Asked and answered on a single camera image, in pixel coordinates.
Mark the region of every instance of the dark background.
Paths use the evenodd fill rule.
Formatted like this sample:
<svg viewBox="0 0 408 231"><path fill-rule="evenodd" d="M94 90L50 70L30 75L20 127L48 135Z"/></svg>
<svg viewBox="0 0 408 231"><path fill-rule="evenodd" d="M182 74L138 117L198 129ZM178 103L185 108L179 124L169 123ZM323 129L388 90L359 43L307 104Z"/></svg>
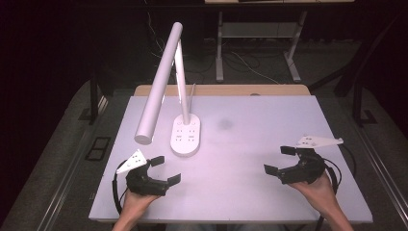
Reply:
<svg viewBox="0 0 408 231"><path fill-rule="evenodd" d="M115 1L144 6L143 1ZM148 1L150 5L170 1ZM81 8L110 0L0 1L1 75L1 212L2 223L42 150L52 136L75 92L96 73L104 94L150 83L154 64L154 36L145 11L132 8ZM203 1L171 1L203 4ZM403 8L399 1L356 1L350 7L310 9L303 40L356 39L376 35ZM285 20L299 8L268 11L226 11L231 20ZM166 38L171 24L184 25L183 49L199 56L204 38L217 35L217 11L151 12L158 36ZM408 137L406 116L408 78L404 73L408 46L407 11L384 37L366 68L366 86Z"/></svg>

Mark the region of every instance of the lamp base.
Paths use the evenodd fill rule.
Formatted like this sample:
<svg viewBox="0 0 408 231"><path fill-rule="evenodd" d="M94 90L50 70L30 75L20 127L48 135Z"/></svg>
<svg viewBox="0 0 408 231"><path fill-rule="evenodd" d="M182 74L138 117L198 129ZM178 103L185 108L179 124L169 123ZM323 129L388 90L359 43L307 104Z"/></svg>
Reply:
<svg viewBox="0 0 408 231"><path fill-rule="evenodd" d="M183 115L174 119L170 146L174 154L190 157L198 151L200 145L201 122L197 115L190 114L190 124L183 123Z"/></svg>

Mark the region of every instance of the human hand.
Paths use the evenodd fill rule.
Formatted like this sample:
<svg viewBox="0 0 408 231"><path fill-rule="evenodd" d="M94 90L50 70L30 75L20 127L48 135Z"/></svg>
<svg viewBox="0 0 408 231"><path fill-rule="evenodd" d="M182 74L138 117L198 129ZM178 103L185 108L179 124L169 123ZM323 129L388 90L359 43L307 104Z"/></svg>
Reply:
<svg viewBox="0 0 408 231"><path fill-rule="evenodd" d="M326 172L312 184L297 182L289 185L306 197L312 207L327 219L333 230L353 230L337 201Z"/></svg>
<svg viewBox="0 0 408 231"><path fill-rule="evenodd" d="M149 205L157 198L159 198L157 195L139 195L128 190L125 194L122 213L113 230L131 230Z"/></svg>

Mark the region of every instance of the floor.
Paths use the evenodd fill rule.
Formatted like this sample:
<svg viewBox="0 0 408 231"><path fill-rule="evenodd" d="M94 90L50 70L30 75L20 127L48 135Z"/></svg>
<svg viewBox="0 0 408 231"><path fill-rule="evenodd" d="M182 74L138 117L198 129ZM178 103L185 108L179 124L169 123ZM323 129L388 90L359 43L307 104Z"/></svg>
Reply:
<svg viewBox="0 0 408 231"><path fill-rule="evenodd" d="M204 41L203 56L184 57L187 83L218 84L215 75L215 41ZM229 39L223 44L223 84L292 84L282 52L287 40ZM294 62L309 86L344 66L359 47L356 41L300 42ZM406 230L381 172L372 165L372 153L378 156L402 195L408 194L408 141L369 91L364 91L363 110L370 111L376 123L364 128L351 118L352 92L336 97L332 81L312 92L335 137L341 137L352 153L341 148L355 180L373 215L373 223L353 224L355 230ZM30 179L14 203L1 230L111 230L112 226L88 219L104 166L120 125L132 89L116 90L101 97L100 116L89 125L89 83L72 98L64 117L42 153ZM95 140L106 138L101 161L87 161ZM307 224L301 230L312 230ZM288 225L299 230L298 225ZM322 230L329 230L324 225Z"/></svg>

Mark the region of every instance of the white lamp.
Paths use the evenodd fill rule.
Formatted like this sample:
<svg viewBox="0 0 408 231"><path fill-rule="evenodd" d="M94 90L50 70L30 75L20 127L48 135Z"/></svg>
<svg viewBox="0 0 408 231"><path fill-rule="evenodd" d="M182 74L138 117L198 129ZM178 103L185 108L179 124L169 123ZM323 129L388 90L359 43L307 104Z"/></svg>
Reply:
<svg viewBox="0 0 408 231"><path fill-rule="evenodd" d="M140 144L150 144L165 97L165 90L170 76L173 61L176 65L177 86L179 90L182 114L177 116L173 123L170 146L176 155L188 157L196 153L200 141L200 119L190 113L186 96L186 83L181 49L181 33L183 26L176 22L171 29L150 94L144 106L139 122L135 141Z"/></svg>

